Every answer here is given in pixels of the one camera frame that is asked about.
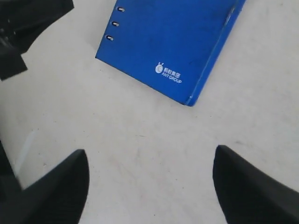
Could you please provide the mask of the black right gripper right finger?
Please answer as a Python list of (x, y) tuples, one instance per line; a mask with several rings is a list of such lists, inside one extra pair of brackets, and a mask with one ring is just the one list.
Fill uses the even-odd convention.
[(213, 182), (229, 224), (297, 224), (299, 194), (262, 172), (231, 148), (215, 150)]

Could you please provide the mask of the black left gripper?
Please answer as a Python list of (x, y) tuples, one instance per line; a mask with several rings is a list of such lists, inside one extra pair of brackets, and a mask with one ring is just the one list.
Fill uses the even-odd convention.
[(28, 68), (22, 58), (37, 37), (74, 8), (72, 0), (2, 0), (0, 2), (0, 79)]

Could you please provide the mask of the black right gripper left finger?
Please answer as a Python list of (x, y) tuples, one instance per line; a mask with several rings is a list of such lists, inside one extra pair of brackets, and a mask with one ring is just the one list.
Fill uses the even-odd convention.
[(0, 151), (0, 222), (2, 224), (77, 224), (89, 189), (89, 165), (75, 150), (48, 174), (22, 188), (4, 150)]

